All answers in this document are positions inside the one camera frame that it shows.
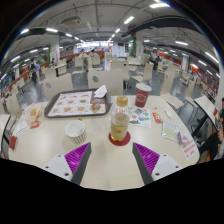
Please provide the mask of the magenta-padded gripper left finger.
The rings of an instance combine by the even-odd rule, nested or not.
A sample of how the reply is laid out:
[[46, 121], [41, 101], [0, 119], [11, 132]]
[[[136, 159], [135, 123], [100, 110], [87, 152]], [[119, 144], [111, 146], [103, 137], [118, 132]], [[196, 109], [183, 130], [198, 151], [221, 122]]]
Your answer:
[[82, 181], [90, 154], [91, 144], [86, 143], [65, 155], [57, 154], [43, 166], [43, 169], [79, 185]]

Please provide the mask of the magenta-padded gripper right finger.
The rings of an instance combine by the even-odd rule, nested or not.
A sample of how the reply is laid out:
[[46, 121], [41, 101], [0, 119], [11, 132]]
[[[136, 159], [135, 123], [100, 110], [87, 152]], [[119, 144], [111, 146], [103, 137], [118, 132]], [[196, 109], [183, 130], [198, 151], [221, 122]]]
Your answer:
[[133, 144], [132, 153], [145, 185], [182, 169], [168, 154], [159, 155], [138, 143]]

